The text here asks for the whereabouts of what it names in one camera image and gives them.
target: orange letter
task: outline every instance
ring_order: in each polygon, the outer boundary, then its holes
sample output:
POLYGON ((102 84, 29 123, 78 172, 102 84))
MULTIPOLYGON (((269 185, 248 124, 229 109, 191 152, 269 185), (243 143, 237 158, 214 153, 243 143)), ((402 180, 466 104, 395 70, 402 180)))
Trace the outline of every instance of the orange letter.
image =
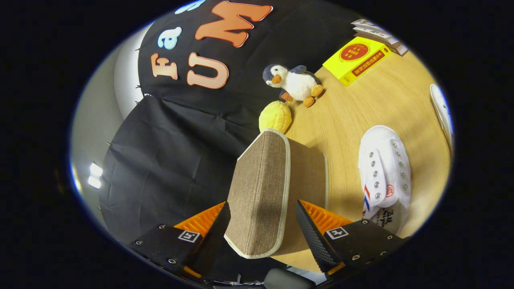
POLYGON ((203 24, 198 27, 194 37, 197 40, 205 37, 218 38, 232 42, 234 47, 241 47, 248 38, 248 33, 232 33, 228 31, 253 29, 253 25, 241 18, 240 15, 249 17, 254 22, 258 22, 264 19, 272 10, 273 7, 269 5, 258 6, 231 3, 228 1, 220 2, 212 8, 212 13, 222 17, 223 20, 203 24))
POLYGON ((218 72, 215 78, 205 77, 195 74, 192 70, 188 71, 187 82, 189 85, 199 85, 211 89, 218 89, 223 87, 228 79, 228 68, 225 64, 214 60, 199 57, 196 53, 189 55, 189 66, 194 67, 195 65, 201 65, 211 67, 218 72))
POLYGON ((155 77, 158 75, 169 76, 173 79, 177 79, 177 64, 172 62, 170 65, 166 65, 170 60, 167 58, 158 58, 159 54, 154 53, 150 56, 152 60, 152 72, 155 77))

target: wooden table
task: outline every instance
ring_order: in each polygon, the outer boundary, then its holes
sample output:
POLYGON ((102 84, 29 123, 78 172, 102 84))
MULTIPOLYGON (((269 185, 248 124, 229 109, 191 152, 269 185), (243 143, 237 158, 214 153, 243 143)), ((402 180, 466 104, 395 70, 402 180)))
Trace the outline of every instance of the wooden table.
MULTIPOLYGON (((302 102, 289 104, 293 121, 286 136, 326 154, 327 209, 352 221, 362 218, 360 139, 372 126, 386 125, 400 136, 409 155, 411 207, 398 235, 411 236, 434 210, 450 171, 450 151, 430 98, 435 80, 411 51, 403 57, 392 53, 349 86, 324 67, 315 74, 325 92, 309 108, 302 102)), ((308 249, 274 258, 320 272, 308 249)))

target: penguin beak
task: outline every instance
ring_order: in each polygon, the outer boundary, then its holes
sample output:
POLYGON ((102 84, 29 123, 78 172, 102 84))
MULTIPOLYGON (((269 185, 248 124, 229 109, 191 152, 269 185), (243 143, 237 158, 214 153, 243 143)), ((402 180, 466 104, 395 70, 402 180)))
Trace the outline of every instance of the penguin beak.
POLYGON ((275 75, 273 76, 273 78, 271 79, 271 82, 274 83, 274 84, 277 84, 279 82, 282 81, 282 77, 280 77, 280 75, 275 75))

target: stuffed penguin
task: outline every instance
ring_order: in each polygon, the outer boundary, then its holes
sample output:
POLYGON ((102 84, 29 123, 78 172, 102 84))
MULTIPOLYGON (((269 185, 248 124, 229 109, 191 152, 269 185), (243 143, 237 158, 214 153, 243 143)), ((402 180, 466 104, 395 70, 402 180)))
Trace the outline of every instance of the stuffed penguin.
POLYGON ((320 80, 314 74, 308 72, 305 65, 298 65, 289 70, 279 64, 270 64, 264 69, 262 78, 269 86, 282 88, 281 97, 288 93, 290 98, 284 98, 287 101, 303 101, 306 107, 312 106, 314 97, 323 92, 320 80))

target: yellow plush ball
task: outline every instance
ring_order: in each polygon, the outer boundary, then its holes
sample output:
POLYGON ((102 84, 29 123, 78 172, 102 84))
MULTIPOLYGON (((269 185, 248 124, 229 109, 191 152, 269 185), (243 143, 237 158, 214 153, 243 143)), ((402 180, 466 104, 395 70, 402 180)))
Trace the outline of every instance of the yellow plush ball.
POLYGON ((275 129, 283 134, 291 125, 291 110, 284 102, 277 100, 268 104, 259 116, 259 130, 275 129))

